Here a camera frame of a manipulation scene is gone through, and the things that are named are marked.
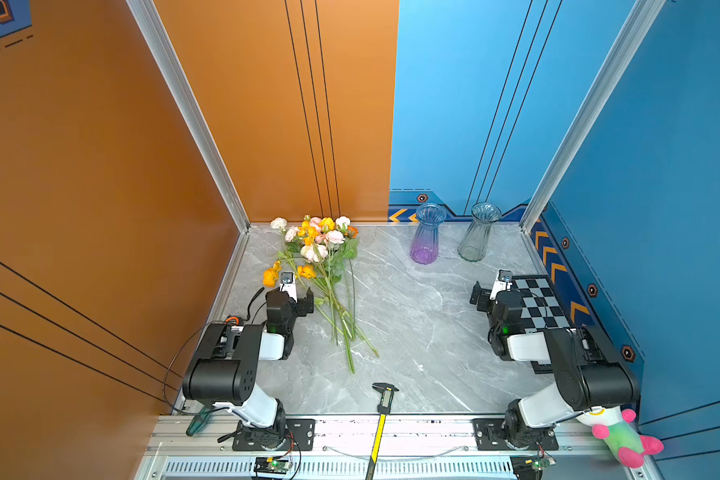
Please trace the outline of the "blue purple glass vase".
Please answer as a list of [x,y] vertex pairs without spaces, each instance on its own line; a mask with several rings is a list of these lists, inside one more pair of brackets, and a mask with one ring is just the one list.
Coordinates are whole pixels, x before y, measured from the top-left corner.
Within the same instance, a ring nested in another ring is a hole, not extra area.
[[439,254],[439,226],[446,220],[447,211],[434,203],[416,209],[417,230],[411,248],[411,259],[422,265],[433,263]]

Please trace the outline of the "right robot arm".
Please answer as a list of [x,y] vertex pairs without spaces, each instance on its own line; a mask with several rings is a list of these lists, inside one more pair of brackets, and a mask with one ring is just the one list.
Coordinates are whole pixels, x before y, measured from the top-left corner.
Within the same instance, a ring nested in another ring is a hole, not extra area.
[[487,314],[487,339],[494,354],[503,361],[547,364],[554,378],[553,384],[508,405],[495,434],[507,446],[535,447],[565,420],[639,399],[636,377],[601,328],[555,327],[528,333],[522,313],[529,306],[521,291],[507,282],[491,289],[476,283],[470,302]]

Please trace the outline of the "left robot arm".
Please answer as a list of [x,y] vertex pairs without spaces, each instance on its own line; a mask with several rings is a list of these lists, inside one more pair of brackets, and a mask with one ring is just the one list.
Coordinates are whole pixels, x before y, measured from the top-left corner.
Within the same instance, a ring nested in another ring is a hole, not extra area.
[[290,288],[274,289],[265,295],[263,323],[225,321],[205,329],[188,364],[182,393],[214,412],[239,418],[233,432],[217,439],[219,444],[235,440],[241,448],[270,451],[297,444],[283,403],[267,394],[256,377],[261,361],[290,357],[296,320],[313,313],[314,306],[310,289],[303,297]]

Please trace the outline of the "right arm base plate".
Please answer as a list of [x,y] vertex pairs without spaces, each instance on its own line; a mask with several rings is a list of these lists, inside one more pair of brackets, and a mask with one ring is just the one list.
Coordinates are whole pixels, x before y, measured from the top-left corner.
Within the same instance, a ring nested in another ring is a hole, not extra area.
[[552,428],[530,428],[519,423],[509,426],[505,419],[481,417],[471,421],[479,451],[557,451],[559,444]]

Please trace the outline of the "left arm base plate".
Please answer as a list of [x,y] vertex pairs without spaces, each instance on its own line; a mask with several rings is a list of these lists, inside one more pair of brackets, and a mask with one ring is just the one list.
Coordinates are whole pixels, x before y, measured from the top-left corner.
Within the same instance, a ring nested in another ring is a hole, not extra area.
[[288,417],[269,428],[248,427],[241,422],[238,426],[232,443],[236,452],[284,452],[290,447],[302,452],[313,449],[316,420],[312,418]]

